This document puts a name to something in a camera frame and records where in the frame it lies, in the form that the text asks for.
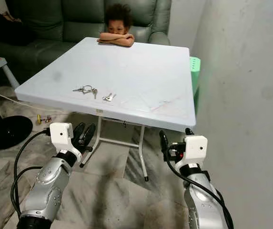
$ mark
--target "marble floor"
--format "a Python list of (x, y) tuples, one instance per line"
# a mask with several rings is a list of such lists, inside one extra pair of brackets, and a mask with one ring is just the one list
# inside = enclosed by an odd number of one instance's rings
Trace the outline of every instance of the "marble floor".
[[(13, 90), (0, 86), (0, 93), (16, 99)], [(36, 124), (37, 114), (51, 115), (53, 122), (97, 123), (88, 114), (30, 104), (25, 107), (0, 98), (0, 114), (24, 115), (34, 124), (34, 134), (48, 124)], [(121, 141), (138, 142), (140, 128), (119, 123), (103, 122), (102, 136)], [(163, 162), (159, 146), (159, 129), (146, 128), (143, 155), (149, 182), (142, 174), (138, 150), (127, 146), (100, 143), (84, 168), (75, 165), (62, 198), (61, 208), (52, 228), (85, 229), (185, 229), (188, 209), (183, 200), (182, 181)], [(169, 141), (182, 139), (182, 133), (167, 130)], [(0, 150), (0, 229), (14, 229), (18, 222), (10, 202), (14, 158), (23, 143)], [(35, 138), (23, 151), (19, 170), (43, 165), (56, 154), (50, 137)], [(33, 185), (36, 171), (28, 171), (19, 181), (20, 200)]]

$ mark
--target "black cable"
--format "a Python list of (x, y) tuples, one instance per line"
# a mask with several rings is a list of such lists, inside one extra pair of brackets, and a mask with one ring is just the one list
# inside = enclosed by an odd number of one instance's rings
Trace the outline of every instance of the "black cable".
[(18, 188), (18, 180), (19, 178), (23, 175), (23, 173), (25, 173), (26, 171), (28, 170), (31, 170), (31, 169), (41, 169), (42, 166), (32, 166), (32, 167), (28, 167), (24, 170), (22, 170), (18, 175), (17, 177), (14, 179), (13, 183), (12, 183), (12, 186), (11, 186), (11, 190), (10, 190), (10, 199), (11, 199), (11, 203), (14, 207), (14, 209), (17, 211), (18, 213), (18, 217), (20, 218), (20, 215), (21, 215), (21, 211), (20, 211), (20, 203), (19, 203), (19, 200), (16, 200), (14, 199), (14, 190), (15, 188)]
[(193, 185), (197, 186), (198, 188), (202, 189), (207, 194), (209, 194), (210, 196), (212, 196), (221, 205), (221, 207), (223, 208), (224, 218), (225, 218), (225, 221), (226, 221), (228, 229), (233, 229), (233, 219), (232, 219), (232, 217), (230, 215), (229, 210), (227, 209), (227, 207), (224, 204), (224, 200), (223, 200), (222, 195), (220, 196), (221, 199), (219, 199), (213, 192), (211, 192), (209, 189), (207, 189), (203, 185), (201, 185), (201, 184), (199, 184), (199, 183), (197, 183), (197, 182), (195, 182), (195, 181), (193, 181), (193, 180), (191, 180), (191, 179), (189, 179), (187, 177), (183, 177), (180, 173), (178, 173), (175, 170), (175, 168), (170, 164), (170, 161), (169, 161), (169, 150), (170, 149), (171, 148), (168, 148), (167, 151), (166, 151), (166, 161), (167, 161), (167, 165), (172, 170), (172, 172), (175, 173), (175, 175), (177, 175), (179, 178), (187, 181), (190, 184), (193, 184)]
[[(48, 131), (48, 130), (43, 130), (43, 131), (40, 131), (40, 132), (34, 134), (34, 135), (31, 136), (31, 137), (24, 143), (24, 145), (21, 147), (21, 149), (19, 150), (19, 152), (18, 152), (18, 154), (17, 154), (17, 156), (16, 156), (16, 159), (15, 159), (15, 161), (14, 161), (14, 166), (13, 166), (13, 177), (14, 177), (14, 179), (17, 178), (18, 159), (19, 159), (21, 153), (23, 152), (24, 148), (25, 148), (25, 147), (28, 145), (28, 143), (29, 143), (32, 139), (34, 139), (36, 136), (41, 135), (41, 134), (46, 134), (47, 131)], [(19, 203), (18, 186), (15, 187), (14, 192), (15, 192), (15, 201), (16, 201), (17, 203)]]

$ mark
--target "white folding table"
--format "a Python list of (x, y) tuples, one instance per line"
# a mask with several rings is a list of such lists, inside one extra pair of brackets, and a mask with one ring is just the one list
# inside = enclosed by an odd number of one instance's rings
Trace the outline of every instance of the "white folding table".
[[(145, 126), (184, 132), (196, 124), (189, 49), (137, 42), (126, 48), (96, 40), (84, 38), (19, 86), (16, 95), (19, 100), (97, 115), (96, 142), (82, 164), (99, 141), (137, 147), (148, 180), (142, 156)], [(92, 93), (72, 91), (85, 85), (98, 89), (96, 99)], [(116, 94), (114, 99), (104, 101), (110, 93)], [(140, 143), (101, 138), (102, 118), (140, 125)]]

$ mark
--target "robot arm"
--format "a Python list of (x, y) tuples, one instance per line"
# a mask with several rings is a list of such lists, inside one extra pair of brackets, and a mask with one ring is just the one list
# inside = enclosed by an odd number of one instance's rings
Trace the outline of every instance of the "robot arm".
[[(84, 124), (79, 125), (75, 131), (83, 132)], [(94, 132), (92, 124), (83, 134), (83, 137), (74, 139), (75, 148), (71, 142), (73, 139), (72, 125), (69, 123), (53, 123), (50, 125), (51, 142), (58, 154), (52, 157), (40, 170), (35, 184), (29, 192), (25, 209), (22, 211), (17, 228), (19, 229), (49, 229), (54, 221), (61, 204), (61, 198), (65, 187), (69, 182), (72, 167), (76, 161), (81, 160), (79, 150), (86, 149)]]
[(221, 198), (210, 183), (208, 172), (202, 171), (200, 167), (206, 157), (207, 138), (193, 135), (191, 130), (186, 129), (186, 134), (188, 133), (192, 135), (187, 135), (184, 142), (173, 143), (168, 147), (168, 139), (165, 133), (160, 131), (164, 161), (168, 161), (169, 166), (170, 161), (174, 161), (175, 166), (172, 169), (185, 180), (184, 199), (189, 209), (189, 226), (191, 229), (231, 229), (233, 227), (227, 226), (222, 206), (207, 191), (194, 185), (199, 184), (217, 198)]

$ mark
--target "green sofa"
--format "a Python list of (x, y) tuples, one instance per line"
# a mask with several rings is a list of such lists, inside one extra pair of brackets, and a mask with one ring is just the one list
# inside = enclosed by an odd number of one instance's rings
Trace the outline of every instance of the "green sofa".
[(57, 59), (85, 37), (106, 31), (105, 8), (129, 4), (133, 18), (130, 33), (136, 42), (170, 45), (167, 38), (171, 0), (6, 0), (11, 15), (20, 18), (36, 34), (27, 46), (0, 42), (20, 83)]

